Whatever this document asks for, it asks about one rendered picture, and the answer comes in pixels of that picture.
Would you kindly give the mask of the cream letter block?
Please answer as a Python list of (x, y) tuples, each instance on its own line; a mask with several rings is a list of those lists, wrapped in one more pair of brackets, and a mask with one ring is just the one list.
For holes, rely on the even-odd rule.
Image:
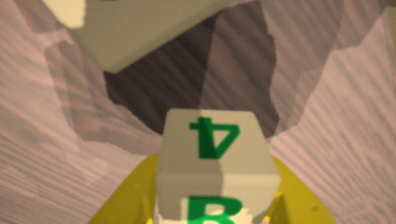
[(252, 112), (171, 109), (155, 181), (160, 224), (262, 224), (282, 178)]
[(237, 0), (43, 0), (101, 70), (117, 73)]

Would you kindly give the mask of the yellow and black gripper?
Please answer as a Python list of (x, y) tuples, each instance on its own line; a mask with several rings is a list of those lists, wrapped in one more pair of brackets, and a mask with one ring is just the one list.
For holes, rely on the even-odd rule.
[[(272, 155), (273, 156), (273, 155)], [(145, 158), (87, 224), (153, 224), (159, 154)], [(330, 211), (278, 158), (282, 181), (266, 214), (269, 224), (336, 224)]]

